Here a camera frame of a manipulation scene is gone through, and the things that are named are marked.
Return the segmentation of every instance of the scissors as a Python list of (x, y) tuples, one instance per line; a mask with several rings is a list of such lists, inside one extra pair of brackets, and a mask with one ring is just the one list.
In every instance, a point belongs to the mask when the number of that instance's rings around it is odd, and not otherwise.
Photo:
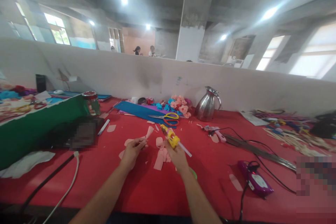
[(165, 114), (164, 116), (163, 115), (150, 115), (149, 117), (153, 117), (153, 118), (157, 118), (157, 119), (163, 119), (163, 121), (169, 125), (169, 126), (177, 126), (180, 122), (179, 122), (179, 115), (176, 114), (176, 113), (167, 113)]

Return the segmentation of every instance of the red jar lid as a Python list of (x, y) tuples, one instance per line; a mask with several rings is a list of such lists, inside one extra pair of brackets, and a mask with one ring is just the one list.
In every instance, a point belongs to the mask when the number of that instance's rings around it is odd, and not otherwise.
[(82, 96), (84, 97), (85, 100), (91, 100), (91, 99), (95, 99), (98, 97), (95, 91), (87, 91), (83, 93)]

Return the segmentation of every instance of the white cloth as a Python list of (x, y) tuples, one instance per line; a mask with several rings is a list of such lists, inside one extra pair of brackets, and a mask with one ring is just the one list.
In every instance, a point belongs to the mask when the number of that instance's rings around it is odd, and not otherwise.
[(30, 152), (28, 155), (21, 158), (8, 168), (0, 171), (1, 178), (13, 179), (20, 178), (23, 174), (29, 172), (33, 167), (39, 163), (47, 162), (55, 156), (52, 152), (36, 151)]

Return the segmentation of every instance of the red scissors handle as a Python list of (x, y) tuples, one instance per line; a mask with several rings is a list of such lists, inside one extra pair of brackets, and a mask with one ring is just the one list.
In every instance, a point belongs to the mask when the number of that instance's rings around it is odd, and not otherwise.
[(177, 125), (180, 123), (178, 120), (175, 120), (175, 119), (166, 119), (166, 118), (164, 118), (163, 121), (164, 121), (166, 124), (168, 124), (169, 126), (177, 126)]

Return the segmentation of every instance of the stainless steel kettle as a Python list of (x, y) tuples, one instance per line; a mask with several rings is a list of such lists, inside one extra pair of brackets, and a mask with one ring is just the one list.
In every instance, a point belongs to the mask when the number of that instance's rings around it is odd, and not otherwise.
[(215, 110), (215, 96), (219, 100), (219, 108), (222, 106), (217, 90), (206, 86), (206, 94), (196, 106), (195, 116), (201, 121), (210, 121)]

